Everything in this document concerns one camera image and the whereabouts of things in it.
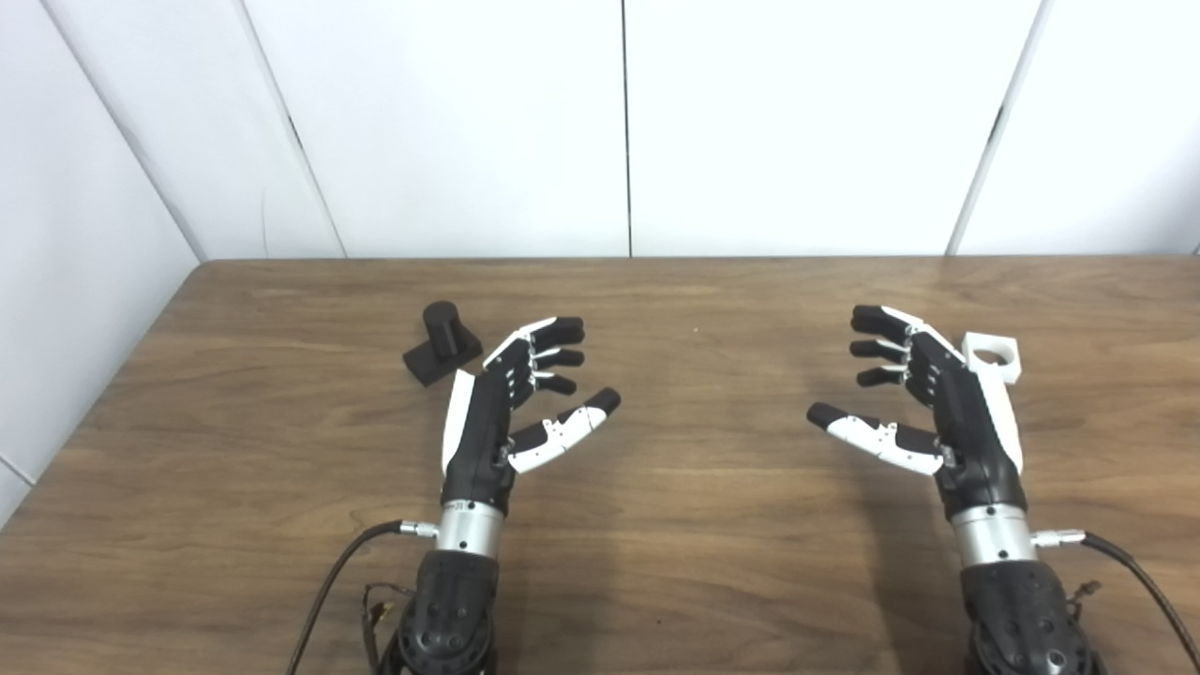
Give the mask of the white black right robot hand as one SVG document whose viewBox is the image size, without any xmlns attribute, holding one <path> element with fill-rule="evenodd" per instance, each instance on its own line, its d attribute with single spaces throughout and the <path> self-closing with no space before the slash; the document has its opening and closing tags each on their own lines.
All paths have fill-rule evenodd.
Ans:
<svg viewBox="0 0 1200 675">
<path fill-rule="evenodd" d="M 884 423 L 816 402 L 815 428 L 878 460 L 936 482 L 944 516 L 974 508 L 1028 510 L 1024 453 L 1008 384 L 995 363 L 973 362 L 934 325 L 896 307 L 856 305 L 851 328 L 865 340 L 853 357 L 881 358 L 860 371 L 862 388 L 896 386 L 932 413 L 932 430 Z"/>
</svg>

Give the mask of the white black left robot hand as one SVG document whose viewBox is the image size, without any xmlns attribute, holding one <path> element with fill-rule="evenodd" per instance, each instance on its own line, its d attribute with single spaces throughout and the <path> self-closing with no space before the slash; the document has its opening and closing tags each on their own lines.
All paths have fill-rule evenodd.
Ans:
<svg viewBox="0 0 1200 675">
<path fill-rule="evenodd" d="M 564 456 L 608 420 L 619 393 L 604 388 L 556 417 L 511 428 L 514 411 L 535 394 L 574 395 L 578 386 L 554 368 L 580 368 L 586 338 L 578 316 L 521 325 L 484 360 L 478 374 L 458 370 L 442 446 L 442 504 L 478 503 L 509 513 L 516 477 Z"/>
</svg>

